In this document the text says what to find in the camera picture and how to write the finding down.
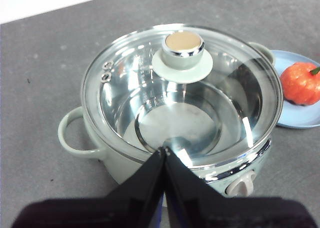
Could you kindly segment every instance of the blue plate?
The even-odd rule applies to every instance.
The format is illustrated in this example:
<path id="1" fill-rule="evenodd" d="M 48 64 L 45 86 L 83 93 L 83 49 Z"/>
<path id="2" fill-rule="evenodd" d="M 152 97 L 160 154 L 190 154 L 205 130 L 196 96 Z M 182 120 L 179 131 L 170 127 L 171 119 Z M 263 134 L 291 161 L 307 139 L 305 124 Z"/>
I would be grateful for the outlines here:
<path id="1" fill-rule="evenodd" d="M 310 62 L 316 66 L 320 66 L 319 63 L 312 59 L 289 51 L 272 50 L 272 53 L 275 55 L 274 67 L 279 76 L 286 68 L 296 62 Z M 292 104 L 284 100 L 278 126 L 294 129 L 306 129 L 320 126 L 320 101 L 313 105 L 303 106 Z"/>

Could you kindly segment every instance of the lid knob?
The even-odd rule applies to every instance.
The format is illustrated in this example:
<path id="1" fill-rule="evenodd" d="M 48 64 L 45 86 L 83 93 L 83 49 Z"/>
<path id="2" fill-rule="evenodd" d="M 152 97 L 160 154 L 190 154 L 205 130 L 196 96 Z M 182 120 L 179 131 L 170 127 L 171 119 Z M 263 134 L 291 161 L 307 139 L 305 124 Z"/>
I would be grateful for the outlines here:
<path id="1" fill-rule="evenodd" d="M 194 67 L 202 57 L 205 43 L 190 31 L 180 31 L 168 35 L 162 43 L 163 62 L 176 70 Z"/>
<path id="2" fill-rule="evenodd" d="M 213 59 L 200 35 L 176 31 L 162 41 L 162 49 L 152 57 L 152 67 L 158 76 L 168 81 L 189 84 L 209 75 Z"/>

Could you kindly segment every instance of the gold knob top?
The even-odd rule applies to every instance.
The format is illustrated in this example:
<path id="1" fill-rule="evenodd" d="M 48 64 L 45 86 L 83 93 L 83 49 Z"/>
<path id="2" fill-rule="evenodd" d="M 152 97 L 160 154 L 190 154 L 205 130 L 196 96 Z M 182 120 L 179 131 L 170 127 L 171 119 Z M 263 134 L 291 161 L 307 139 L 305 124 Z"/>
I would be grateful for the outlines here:
<path id="1" fill-rule="evenodd" d="M 201 42 L 200 36 L 190 31 L 175 32 L 165 39 L 166 46 L 177 52 L 197 49 Z"/>

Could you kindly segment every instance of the pot handle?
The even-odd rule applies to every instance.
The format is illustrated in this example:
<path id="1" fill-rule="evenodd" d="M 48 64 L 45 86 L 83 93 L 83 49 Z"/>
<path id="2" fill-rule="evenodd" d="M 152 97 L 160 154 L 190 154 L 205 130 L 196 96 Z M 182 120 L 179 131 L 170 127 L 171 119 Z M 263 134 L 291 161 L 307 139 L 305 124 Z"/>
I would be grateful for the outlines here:
<path id="1" fill-rule="evenodd" d="M 100 148 L 97 149 L 90 149 L 90 150 L 79 150 L 74 149 L 71 146 L 69 146 L 66 142 L 65 135 L 66 135 L 66 129 L 67 126 L 74 120 L 83 118 L 84 117 L 84 111 L 82 106 L 79 106 L 70 112 L 68 112 L 60 121 L 59 127 L 58 127 L 58 138 L 60 141 L 60 144 L 62 147 L 69 152 L 70 154 L 81 157 L 81 158 L 96 158 L 96 159 L 103 159 L 106 156 L 106 150 L 102 150 Z"/>
<path id="2" fill-rule="evenodd" d="M 269 50 L 267 47 L 265 47 L 262 44 L 256 43 L 256 42 L 248 42 L 250 46 L 261 52 L 269 61 L 270 63 L 274 66 L 276 62 L 276 57 L 275 55 Z"/>

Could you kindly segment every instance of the pot rim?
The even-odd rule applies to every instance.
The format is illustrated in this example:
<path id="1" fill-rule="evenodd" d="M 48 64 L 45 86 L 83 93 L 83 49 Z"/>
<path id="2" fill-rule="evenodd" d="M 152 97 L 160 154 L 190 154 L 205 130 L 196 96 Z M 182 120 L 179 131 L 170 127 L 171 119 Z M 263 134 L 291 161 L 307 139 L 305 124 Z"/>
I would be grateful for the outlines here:
<path id="1" fill-rule="evenodd" d="M 126 158 L 130 159 L 130 160 L 133 160 L 133 161 L 136 161 L 138 163 L 141 163 L 143 164 L 147 159 L 148 157 L 152 154 L 150 153 L 149 151 L 144 151 L 144 150 L 141 150 L 141 149 L 138 149 L 136 148 L 134 145 L 128 143 L 127 141 L 125 141 L 122 137 L 119 136 L 119 134 L 117 134 L 114 129 L 110 126 L 109 123 L 107 123 L 108 127 L 110 128 L 110 130 L 112 131 L 112 133 L 110 134 L 111 136 L 117 138 L 117 140 L 119 142 L 121 142 L 121 144 L 119 144 L 119 146 L 127 146 L 129 149 L 134 149 L 136 152 L 139 153 L 139 156 L 140 157 L 143 157 L 143 158 L 137 158 L 137 157 L 134 157 L 134 156 L 131 156 L 130 154 L 127 154 L 127 153 L 124 153 L 120 150 L 118 150 L 117 148 L 115 148 L 112 144 L 110 144 L 107 140 L 106 140 L 106 137 L 105 135 L 102 134 L 102 132 L 98 129 L 98 127 L 96 126 L 92 116 L 90 115 L 89 113 L 89 110 L 88 110 L 88 107 L 87 107 L 87 103 L 85 102 L 85 92 L 84 92 L 84 89 L 85 89 L 85 84 L 86 84 L 86 80 L 87 80 L 87 76 L 88 76 L 88 73 L 89 73 L 89 70 L 91 69 L 92 65 L 95 63 L 95 61 L 105 52 L 107 51 L 108 49 L 110 49 L 113 45 L 117 44 L 118 42 L 128 38 L 128 37 L 131 37 L 132 35 L 134 34 L 137 34 L 137 33 L 141 33 L 141 32 L 144 32 L 144 31 L 148 31 L 148 30 L 161 30 L 161 28 L 168 28 L 168 27 L 177 27 L 177 26 L 180 26 L 180 27 L 189 27 L 189 28 L 199 28 L 199 29 L 204 29 L 204 30 L 208 30 L 208 31 L 213 31 L 213 32 L 217 32 L 217 33 L 220 33 L 220 34 L 223 34 L 225 36 L 228 36 L 230 38 L 233 38 L 239 42 L 242 42 L 244 44 L 247 44 L 249 47 L 251 47 L 253 50 L 255 50 L 256 52 L 258 52 L 259 54 L 261 54 L 261 57 L 264 59 L 264 61 L 268 64 L 269 68 L 270 68 L 270 71 L 272 71 L 273 73 L 273 76 L 275 77 L 275 83 L 276 83 L 276 86 L 277 86 L 277 90 L 279 91 L 278 92 L 278 99 L 277 99 L 277 104 L 276 104 L 276 112 L 275 112 L 275 115 L 274 115 L 274 118 L 272 120 L 272 123 L 270 124 L 270 126 L 267 128 L 266 132 L 260 137 L 260 139 L 258 139 L 254 144 L 253 144 L 253 147 L 251 147 L 249 150 L 246 150 L 244 151 L 243 153 L 239 154 L 238 156 L 236 157 L 231 157 L 231 158 L 227 158 L 226 160 L 223 160 L 223 161 L 220 161 L 220 162 L 216 162 L 216 163 L 210 163 L 210 164 L 204 164 L 204 165 L 195 165 L 195 166 L 192 166 L 192 167 L 189 167 L 190 169 L 192 170 L 199 170 L 199 169 L 204 169 L 204 168 L 208 168 L 208 167 L 220 167 L 220 166 L 223 166 L 223 165 L 226 165 L 226 164 L 229 164 L 229 163 L 232 163 L 234 161 L 237 161 L 238 159 L 243 159 L 245 157 L 247 157 L 249 154 L 252 154 L 252 153 L 256 153 L 260 150 L 260 146 L 262 145 L 263 142 L 265 142 L 268 137 L 270 136 L 272 130 L 274 129 L 274 127 L 277 125 L 277 122 L 280 118 L 280 115 L 281 115 L 281 111 L 282 111 L 282 107 L 283 107 L 283 101 L 284 101 L 284 98 L 283 98 L 283 89 L 282 89 L 282 86 L 281 86 L 281 82 L 280 82 L 280 78 L 274 68 L 274 66 L 270 63 L 270 61 L 265 58 L 265 56 L 257 49 L 255 49 L 253 46 L 251 46 L 250 44 L 248 44 L 248 42 L 245 42 L 229 33 L 226 33 L 224 31 L 220 31 L 218 29 L 214 29 L 214 28 L 210 28 L 210 27 L 206 27 L 206 26 L 202 26 L 202 25 L 193 25 L 193 24 L 186 24 L 186 23 L 168 23 L 168 24 L 159 24 L 159 25 L 154 25 L 154 26 L 149 26 L 149 27 L 146 27 L 146 28 L 142 28 L 142 29 L 138 29 L 138 30 L 135 30 L 133 32 L 130 32 L 128 34 L 125 34 L 125 35 L 122 35 L 120 36 L 119 38 L 115 39 L 114 41 L 112 41 L 111 43 L 109 43 L 101 52 L 98 53 L 98 55 L 95 56 L 95 58 L 93 59 L 93 61 L 89 64 L 89 66 L 87 67 L 84 75 L 83 75 L 83 78 L 82 78 L 82 81 L 81 81 L 81 92 L 80 92 L 80 98 L 81 98 L 81 104 L 82 104 L 82 107 L 83 107 L 83 110 L 84 110 L 84 116 L 87 117 L 87 122 L 90 124 L 90 126 L 92 127 L 92 129 L 94 130 L 94 132 L 97 134 L 97 136 L 107 145 L 109 146 L 111 149 L 113 149 L 114 151 L 122 154 L 123 156 L 125 156 Z"/>

